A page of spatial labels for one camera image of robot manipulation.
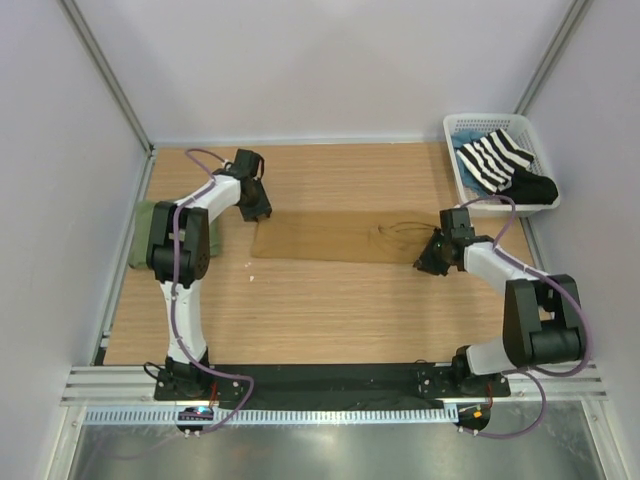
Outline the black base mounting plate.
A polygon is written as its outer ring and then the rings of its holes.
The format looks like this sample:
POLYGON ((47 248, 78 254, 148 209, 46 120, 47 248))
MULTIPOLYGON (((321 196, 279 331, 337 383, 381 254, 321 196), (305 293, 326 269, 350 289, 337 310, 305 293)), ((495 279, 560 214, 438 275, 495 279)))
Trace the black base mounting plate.
POLYGON ((254 389, 246 410, 376 411, 438 408, 444 399, 506 398, 508 380, 500 374, 473 376, 464 367, 418 360, 377 364, 219 365, 229 378, 195 368, 168 367, 159 372, 154 398, 206 401, 235 408, 254 389))

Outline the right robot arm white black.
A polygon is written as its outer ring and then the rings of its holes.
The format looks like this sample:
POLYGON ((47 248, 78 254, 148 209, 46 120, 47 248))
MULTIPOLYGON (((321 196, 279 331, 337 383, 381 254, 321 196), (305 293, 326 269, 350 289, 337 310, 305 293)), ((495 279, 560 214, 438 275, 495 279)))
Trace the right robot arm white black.
POLYGON ((445 276, 454 267, 474 275, 503 296, 501 336, 464 346, 452 358, 450 381, 464 396, 476 395, 505 373, 534 369, 549 376, 573 376, 590 357, 590 334, 575 280, 549 275, 478 235, 466 208, 440 212, 414 268, 445 276))

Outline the black white striped tank top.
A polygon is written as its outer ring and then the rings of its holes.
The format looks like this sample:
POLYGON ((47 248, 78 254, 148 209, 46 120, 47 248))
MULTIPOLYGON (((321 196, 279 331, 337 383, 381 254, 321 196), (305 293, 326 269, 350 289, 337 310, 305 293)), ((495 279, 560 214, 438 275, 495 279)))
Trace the black white striped tank top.
POLYGON ((497 129, 473 142, 473 152, 483 165, 489 185, 483 196, 497 194, 507 188, 518 169, 530 171, 536 155, 521 147, 503 129, 497 129))

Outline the tan tank top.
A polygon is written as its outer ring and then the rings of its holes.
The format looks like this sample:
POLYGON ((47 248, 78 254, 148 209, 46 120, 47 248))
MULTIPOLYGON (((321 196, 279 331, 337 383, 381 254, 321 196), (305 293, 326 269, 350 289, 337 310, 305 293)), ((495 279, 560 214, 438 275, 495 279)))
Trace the tan tank top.
POLYGON ((258 223, 251 255, 411 264, 439 226, 438 215, 415 211, 279 211, 258 223))

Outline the right aluminium corner post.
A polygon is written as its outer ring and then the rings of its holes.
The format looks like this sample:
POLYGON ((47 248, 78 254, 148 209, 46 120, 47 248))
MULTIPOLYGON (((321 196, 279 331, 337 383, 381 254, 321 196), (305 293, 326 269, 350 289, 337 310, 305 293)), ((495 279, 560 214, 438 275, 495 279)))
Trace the right aluminium corner post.
POLYGON ((526 116, 531 110, 593 3, 593 0, 573 0, 570 2, 541 60, 534 69, 533 75, 514 109, 514 114, 526 116))

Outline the aluminium corner post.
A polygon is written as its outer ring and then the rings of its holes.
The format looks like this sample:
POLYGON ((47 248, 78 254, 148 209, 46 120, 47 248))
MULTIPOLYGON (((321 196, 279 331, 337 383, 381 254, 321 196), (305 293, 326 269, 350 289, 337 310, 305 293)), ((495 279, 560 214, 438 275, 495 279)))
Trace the aluminium corner post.
POLYGON ((533 75, 514 109, 514 114, 526 116, 531 110, 593 3, 593 0, 573 0, 570 2, 541 60, 534 69, 533 75))
POLYGON ((138 143, 147 156, 151 155, 154 151, 153 142, 149 139, 77 2, 74 0, 58 0, 57 4, 69 21, 71 28, 74 30, 91 63, 104 82, 138 143))

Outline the green tank top blue trim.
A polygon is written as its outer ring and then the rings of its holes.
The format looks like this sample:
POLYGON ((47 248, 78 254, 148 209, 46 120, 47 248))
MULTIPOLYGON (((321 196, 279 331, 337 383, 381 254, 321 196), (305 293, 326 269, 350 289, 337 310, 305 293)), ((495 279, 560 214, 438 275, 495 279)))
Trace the green tank top blue trim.
MULTIPOLYGON (((131 269, 148 269, 146 254, 154 206, 155 203, 150 200, 142 200, 136 205, 134 234, 127 260, 131 269)), ((209 250, 212 257, 217 257, 222 253, 222 238, 218 219, 213 220, 209 225, 209 250)))

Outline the white plastic laundry basket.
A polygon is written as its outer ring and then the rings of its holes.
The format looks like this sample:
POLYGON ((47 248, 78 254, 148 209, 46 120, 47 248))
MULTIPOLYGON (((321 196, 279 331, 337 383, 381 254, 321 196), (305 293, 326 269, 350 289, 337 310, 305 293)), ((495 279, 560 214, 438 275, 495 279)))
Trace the white plastic laundry basket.
MULTIPOLYGON (((479 198, 476 193, 467 188, 462 181, 461 169, 457 163, 455 156, 452 136, 461 131, 476 131, 483 134, 491 133, 498 129, 504 129, 506 133, 515 141, 515 143, 534 155, 529 171, 533 174, 548 177, 555 181, 554 175, 550 168, 548 159, 542 149, 539 138, 531 124, 531 122, 522 115, 507 113, 460 113, 450 114, 444 117, 442 121, 444 138, 446 140, 452 169, 454 172, 455 188, 458 196, 459 204, 466 203, 470 200, 479 198)), ((520 217, 528 217, 537 212, 552 210, 560 205, 561 197, 554 200, 549 205, 545 204, 517 204, 516 212, 520 217)), ((511 214, 511 207, 499 200, 483 200, 473 203, 469 207, 470 215, 475 217, 506 217, 511 214)))

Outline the left aluminium corner post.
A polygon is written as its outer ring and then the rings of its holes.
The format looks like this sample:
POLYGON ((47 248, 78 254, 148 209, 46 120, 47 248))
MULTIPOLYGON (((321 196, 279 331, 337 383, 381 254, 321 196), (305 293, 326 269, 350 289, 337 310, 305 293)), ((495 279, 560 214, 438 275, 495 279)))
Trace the left aluminium corner post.
POLYGON ((151 155, 154 151, 153 142, 149 139, 77 2, 74 0, 58 0, 57 4, 69 21, 71 28, 74 30, 91 63, 104 82, 138 143, 147 156, 151 155))

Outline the small white paper scrap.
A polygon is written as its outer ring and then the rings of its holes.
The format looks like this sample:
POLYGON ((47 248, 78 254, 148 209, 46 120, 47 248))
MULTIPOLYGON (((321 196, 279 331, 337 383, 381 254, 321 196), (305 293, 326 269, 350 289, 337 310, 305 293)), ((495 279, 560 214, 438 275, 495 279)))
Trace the small white paper scrap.
POLYGON ((248 279, 249 279, 249 282, 253 282, 253 281, 255 280, 255 275, 254 275, 254 270, 253 270, 252 262, 247 262, 247 263, 245 264, 245 268, 246 268, 246 270, 247 270, 247 272, 248 272, 248 279))

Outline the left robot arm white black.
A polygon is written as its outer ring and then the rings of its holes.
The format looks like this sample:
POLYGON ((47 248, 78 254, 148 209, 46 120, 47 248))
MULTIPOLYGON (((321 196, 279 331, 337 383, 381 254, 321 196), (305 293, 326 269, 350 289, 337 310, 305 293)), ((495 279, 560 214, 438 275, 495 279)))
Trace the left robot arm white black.
POLYGON ((188 149, 185 155, 207 175, 195 191, 154 205, 146 263, 159 282, 169 325, 169 347, 158 382, 179 389, 189 399, 204 398, 216 376, 208 362, 208 346, 201 324, 202 280, 210 265, 210 226, 231 207, 246 222, 272 214, 262 178, 265 160, 257 152, 239 149, 232 161, 214 157, 212 170, 188 149))

